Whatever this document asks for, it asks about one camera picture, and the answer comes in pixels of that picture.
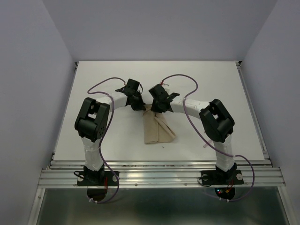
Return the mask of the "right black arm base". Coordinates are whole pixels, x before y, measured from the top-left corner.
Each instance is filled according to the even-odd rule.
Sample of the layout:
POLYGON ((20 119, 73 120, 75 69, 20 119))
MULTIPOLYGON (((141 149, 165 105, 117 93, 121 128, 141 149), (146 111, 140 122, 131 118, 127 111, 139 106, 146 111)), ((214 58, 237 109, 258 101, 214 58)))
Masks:
POLYGON ((205 187, 244 184, 242 172, 237 169, 236 163, 227 172, 216 166, 215 170, 202 170, 200 173, 201 176, 198 178, 198 183, 205 187))

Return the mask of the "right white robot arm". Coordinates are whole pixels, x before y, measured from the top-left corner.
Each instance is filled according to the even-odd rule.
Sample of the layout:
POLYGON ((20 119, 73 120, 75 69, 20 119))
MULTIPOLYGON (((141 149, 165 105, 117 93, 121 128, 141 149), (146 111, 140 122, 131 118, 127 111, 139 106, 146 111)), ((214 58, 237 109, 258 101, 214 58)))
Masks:
POLYGON ((157 84, 149 90, 153 97, 151 110, 156 113, 183 113, 190 123, 191 117, 201 121, 210 144, 197 131, 202 140, 216 152, 216 179, 226 183, 233 177, 232 171, 237 168, 232 150, 232 133, 235 122, 223 103, 214 99, 210 102, 180 97, 179 93, 169 94, 157 84))

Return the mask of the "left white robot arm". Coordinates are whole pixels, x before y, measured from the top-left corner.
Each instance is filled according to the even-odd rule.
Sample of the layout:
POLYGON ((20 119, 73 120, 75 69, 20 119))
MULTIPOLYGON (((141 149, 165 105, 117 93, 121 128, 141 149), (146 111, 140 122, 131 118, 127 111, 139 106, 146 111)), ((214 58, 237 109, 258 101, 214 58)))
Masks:
POLYGON ((85 98, 75 120, 75 130, 84 146, 84 177, 88 176, 88 179, 95 185, 104 181, 105 161, 101 158, 99 151, 101 142, 112 122, 114 110, 129 105, 134 111, 144 111, 145 103, 142 93, 138 90, 141 87, 138 81, 128 79, 123 87, 111 93, 93 91, 95 86, 87 91, 90 95, 105 95, 99 99, 85 98))

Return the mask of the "beige cloth napkin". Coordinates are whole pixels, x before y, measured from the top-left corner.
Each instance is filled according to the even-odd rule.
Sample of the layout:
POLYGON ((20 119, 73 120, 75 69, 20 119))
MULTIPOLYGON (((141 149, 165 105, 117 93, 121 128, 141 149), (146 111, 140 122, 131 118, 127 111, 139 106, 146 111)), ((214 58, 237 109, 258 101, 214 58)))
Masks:
POLYGON ((168 125, 162 113, 153 112, 152 105, 145 105, 143 112, 143 133, 145 144, 170 143, 176 134, 168 125))

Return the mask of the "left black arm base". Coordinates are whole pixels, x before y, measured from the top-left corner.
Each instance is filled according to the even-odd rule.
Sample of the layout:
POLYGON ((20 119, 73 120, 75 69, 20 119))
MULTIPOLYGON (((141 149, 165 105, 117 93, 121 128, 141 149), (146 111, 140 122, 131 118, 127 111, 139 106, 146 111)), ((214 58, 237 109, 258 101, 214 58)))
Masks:
POLYGON ((119 172, 115 171, 115 174, 113 174, 110 170, 106 170, 104 166, 98 171, 92 171, 84 166, 83 171, 74 171, 74 176, 77 177, 77 186, 80 187, 116 187, 119 172))

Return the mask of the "aluminium front rail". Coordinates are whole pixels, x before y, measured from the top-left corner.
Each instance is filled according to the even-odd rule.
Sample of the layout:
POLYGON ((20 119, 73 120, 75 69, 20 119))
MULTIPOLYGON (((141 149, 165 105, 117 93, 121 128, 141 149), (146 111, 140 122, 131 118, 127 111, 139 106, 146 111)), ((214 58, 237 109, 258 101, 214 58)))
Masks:
MULTIPOLYGON (((77 188, 73 171, 82 170, 82 160, 52 160, 42 170, 28 223, 36 225, 45 191, 50 188, 77 188)), ((244 176, 244 185, 251 185, 255 175, 255 187, 277 187, 283 211, 290 225, 297 224, 287 195, 280 168, 273 167, 268 157, 252 162, 254 172, 247 162, 239 160, 238 169, 244 176)), ((120 188, 196 188, 202 170, 213 170, 214 161, 110 161, 110 167, 120 173, 120 188)))

